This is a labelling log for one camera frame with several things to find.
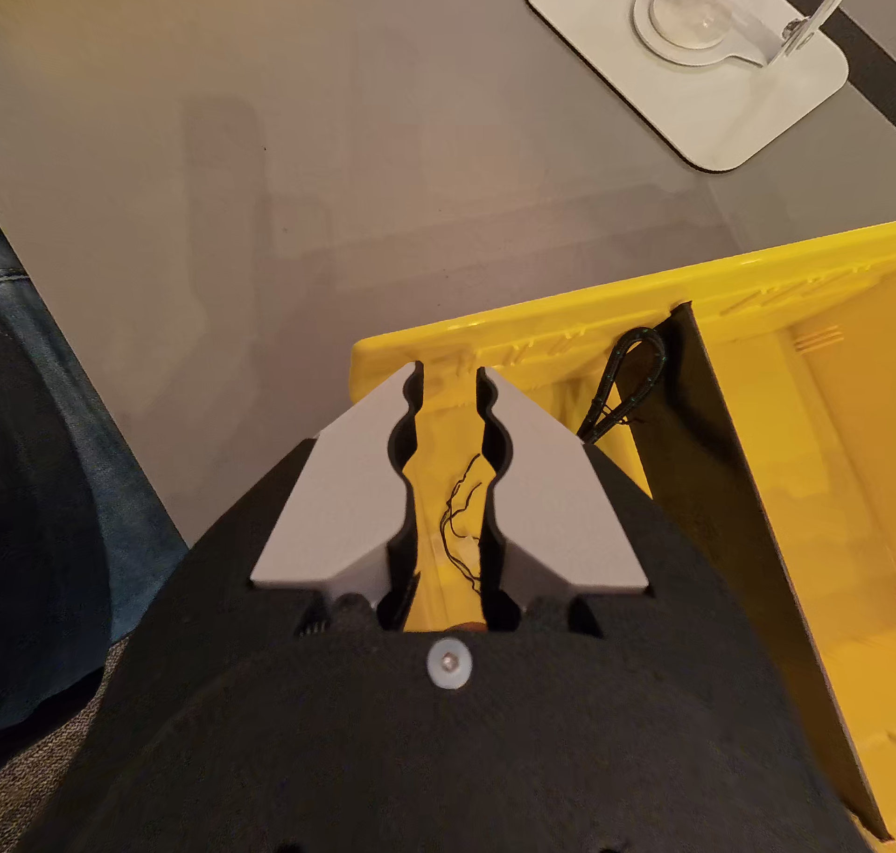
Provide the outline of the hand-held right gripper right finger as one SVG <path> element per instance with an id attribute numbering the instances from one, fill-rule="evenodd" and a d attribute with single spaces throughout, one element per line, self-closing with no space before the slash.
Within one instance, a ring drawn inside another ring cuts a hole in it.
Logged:
<path id="1" fill-rule="evenodd" d="M 584 444 L 494 368 L 476 371 L 494 471 L 478 538 L 484 609 L 640 594 L 649 580 Z"/>

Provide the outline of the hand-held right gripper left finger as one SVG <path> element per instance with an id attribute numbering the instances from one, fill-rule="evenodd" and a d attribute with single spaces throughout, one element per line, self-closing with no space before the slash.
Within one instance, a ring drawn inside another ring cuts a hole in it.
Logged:
<path id="1" fill-rule="evenodd" d="M 317 435 L 252 568 L 254 586 L 409 606 L 419 543 L 404 468 L 421 407 L 422 365 L 406 364 Z"/>

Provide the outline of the yellow plastic bin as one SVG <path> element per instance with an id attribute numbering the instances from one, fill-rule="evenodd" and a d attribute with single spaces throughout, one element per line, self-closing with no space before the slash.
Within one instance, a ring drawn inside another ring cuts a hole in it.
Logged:
<path id="1" fill-rule="evenodd" d="M 571 430 L 635 326 L 658 389 L 599 447 L 725 578 L 820 766 L 894 851 L 894 223 L 498 308 L 354 344 L 350 397 L 427 371 L 434 503 L 478 443 L 492 366 Z"/>

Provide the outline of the thin dark twist tie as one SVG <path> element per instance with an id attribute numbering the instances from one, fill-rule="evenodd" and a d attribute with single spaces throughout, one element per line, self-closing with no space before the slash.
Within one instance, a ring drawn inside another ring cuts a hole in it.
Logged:
<path id="1" fill-rule="evenodd" d="M 482 594 L 479 545 L 488 480 L 483 457 L 472 456 L 460 476 L 452 481 L 438 524 L 445 563 L 478 597 Z"/>

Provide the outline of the person's blue jeans leg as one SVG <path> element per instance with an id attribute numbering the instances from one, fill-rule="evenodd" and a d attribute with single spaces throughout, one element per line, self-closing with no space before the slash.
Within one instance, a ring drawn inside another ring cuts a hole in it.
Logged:
<path id="1" fill-rule="evenodd" d="M 6 236 L 1 242 L 1 317 L 49 389 L 90 484 L 106 547 L 111 648 L 145 615 L 186 554 L 185 541 L 152 488 L 105 404 L 40 298 Z M 65 719 L 98 685 L 104 666 L 43 704 L 20 725 Z"/>

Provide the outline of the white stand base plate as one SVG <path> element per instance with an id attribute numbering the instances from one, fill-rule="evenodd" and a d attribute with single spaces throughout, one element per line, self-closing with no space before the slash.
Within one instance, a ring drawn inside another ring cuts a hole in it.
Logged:
<path id="1" fill-rule="evenodd" d="M 527 0 L 689 164 L 738 168 L 847 82 L 822 25 L 788 0 Z"/>

